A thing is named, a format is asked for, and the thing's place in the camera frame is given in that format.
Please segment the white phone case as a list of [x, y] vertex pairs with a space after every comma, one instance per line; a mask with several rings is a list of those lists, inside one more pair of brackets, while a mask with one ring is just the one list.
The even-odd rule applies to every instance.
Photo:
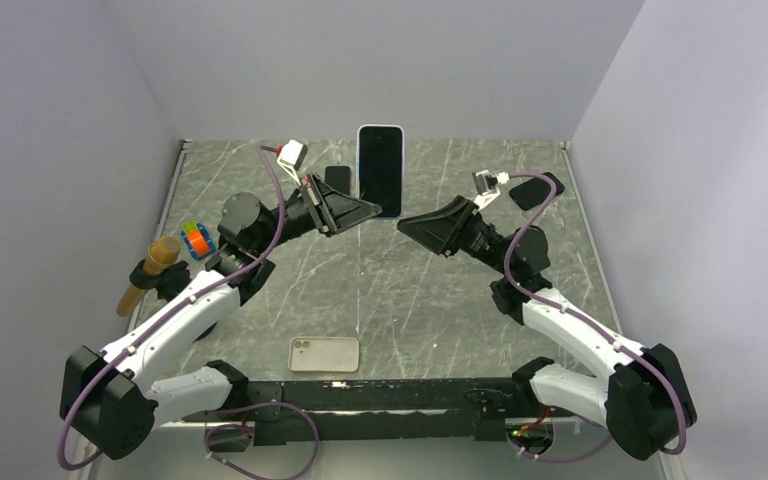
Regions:
[[360, 342], [355, 337], [296, 337], [290, 343], [292, 372], [351, 373], [359, 364]]

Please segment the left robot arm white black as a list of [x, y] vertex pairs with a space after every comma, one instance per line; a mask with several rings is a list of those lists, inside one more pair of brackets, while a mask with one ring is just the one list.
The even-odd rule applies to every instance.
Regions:
[[157, 427], [201, 411], [224, 420], [247, 406], [248, 379], [222, 360], [188, 375], [159, 379], [164, 365], [210, 327], [251, 300], [275, 265], [271, 251], [308, 232], [332, 237], [378, 216], [380, 205], [343, 194], [306, 174], [288, 199], [268, 209], [240, 192], [222, 207], [220, 249], [155, 315], [99, 351], [66, 360], [59, 414], [111, 460], [135, 451]]

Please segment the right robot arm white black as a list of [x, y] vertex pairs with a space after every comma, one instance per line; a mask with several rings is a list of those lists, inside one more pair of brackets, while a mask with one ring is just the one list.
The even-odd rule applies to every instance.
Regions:
[[542, 274], [550, 261], [541, 228], [502, 236], [473, 201], [458, 196], [437, 211], [398, 221], [397, 229], [436, 255], [464, 252], [501, 273], [490, 285], [497, 309], [588, 369], [576, 373], [546, 357], [519, 367], [511, 399], [520, 413], [558, 407], [605, 428], [637, 460], [686, 442], [698, 415], [675, 352], [628, 339], [569, 301]]

